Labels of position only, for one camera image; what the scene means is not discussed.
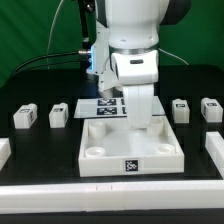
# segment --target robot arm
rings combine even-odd
[[[92,59],[99,74],[99,92],[108,99],[113,87],[122,90],[134,127],[150,125],[158,81],[159,25],[173,18],[167,12],[181,2],[190,0],[96,0],[97,41]]]

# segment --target circular hole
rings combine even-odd
[[[101,147],[91,147],[85,151],[85,156],[87,158],[98,158],[105,156],[105,149]]]
[[[162,144],[158,146],[157,151],[161,154],[173,154],[175,153],[175,147],[169,144]]]

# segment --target white platform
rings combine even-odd
[[[105,124],[106,134],[99,127],[96,133],[102,136],[91,136],[90,127],[98,124]],[[152,117],[148,130],[130,127],[127,118],[89,119],[79,169],[82,177],[178,173],[184,172],[184,154],[165,116]]]
[[[165,115],[165,111],[158,96],[153,98],[152,115]],[[109,101],[99,99],[78,100],[74,118],[94,117],[126,117],[126,109],[123,98],[113,98]]]

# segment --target black tabletop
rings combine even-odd
[[[201,99],[215,98],[224,104],[224,72],[214,66],[169,66],[160,68],[160,80],[156,94],[162,102],[168,120],[185,154],[184,174],[161,174],[117,177],[80,178],[78,154],[82,134],[82,119],[74,119],[75,105],[79,98],[99,97],[97,84],[86,80],[79,70],[43,70],[21,73],[10,79],[0,90],[0,138],[9,138],[12,155],[0,171],[0,186],[51,183],[90,183],[150,180],[214,180],[222,179],[205,144],[207,131],[219,131],[224,136],[223,123],[207,124],[200,112]],[[174,124],[171,102],[174,99],[188,101],[190,124]],[[70,117],[64,129],[51,129],[48,114],[54,104],[67,103]],[[21,105],[34,103],[38,106],[38,119],[29,130],[16,130],[13,114]],[[128,221],[129,223],[154,221],[164,218],[171,223],[202,220],[204,216],[224,220],[222,209],[216,210],[169,210],[109,213],[67,213],[45,215],[20,215],[17,223],[27,217],[47,223],[65,218],[67,223]],[[0,216],[8,220],[9,216]]]

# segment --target green backdrop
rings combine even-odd
[[[46,54],[50,27],[59,2],[0,0],[0,86],[22,62]],[[94,16],[88,15],[87,19],[94,41]],[[81,48],[81,36],[77,0],[65,0],[55,26],[50,52]],[[224,0],[192,0],[192,9],[184,20],[175,26],[161,27],[160,47],[190,64],[212,64],[224,70]],[[160,65],[175,64],[181,63],[160,54]],[[51,68],[77,66],[72,64]]]

